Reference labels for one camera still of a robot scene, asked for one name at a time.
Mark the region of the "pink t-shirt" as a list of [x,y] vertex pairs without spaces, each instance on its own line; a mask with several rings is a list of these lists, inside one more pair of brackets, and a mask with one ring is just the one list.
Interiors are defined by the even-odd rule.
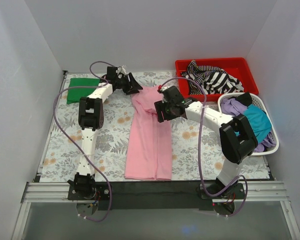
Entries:
[[144,87],[131,97],[134,115],[126,153],[126,179],[172,179],[172,128],[168,121],[158,122],[155,109],[155,102],[161,100],[157,86]]

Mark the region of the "green t-shirt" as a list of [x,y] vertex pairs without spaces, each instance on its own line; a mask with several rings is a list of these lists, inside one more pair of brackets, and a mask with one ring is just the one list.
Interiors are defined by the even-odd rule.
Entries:
[[[99,78],[71,78],[69,82],[69,89],[67,93],[66,103],[78,103],[81,97],[88,97],[92,94],[96,87],[100,84]],[[92,87],[92,88],[73,88],[73,87]]]

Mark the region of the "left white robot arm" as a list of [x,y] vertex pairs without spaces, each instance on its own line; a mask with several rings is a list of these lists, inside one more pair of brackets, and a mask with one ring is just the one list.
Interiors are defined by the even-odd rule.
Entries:
[[107,67],[104,78],[107,82],[101,80],[92,93],[79,100],[78,124],[81,128],[83,154],[79,158],[74,180],[69,180],[68,183],[73,188],[72,193],[84,200],[97,199],[100,195],[95,182],[96,169],[91,163],[95,157],[98,130],[103,127],[105,121],[103,103],[115,90],[132,95],[143,89],[133,74],[127,73],[123,67]]

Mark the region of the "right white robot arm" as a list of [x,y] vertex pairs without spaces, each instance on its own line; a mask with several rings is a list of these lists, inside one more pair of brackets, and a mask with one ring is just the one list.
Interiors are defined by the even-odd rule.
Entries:
[[227,199],[235,192],[235,185],[242,169],[242,162],[249,157],[258,145],[257,138],[246,116],[231,116],[221,113],[193,98],[185,98],[176,86],[158,87],[162,99],[155,102],[158,122],[184,118],[199,123],[219,134],[221,150],[225,157],[221,172],[215,183],[202,184],[209,197]]

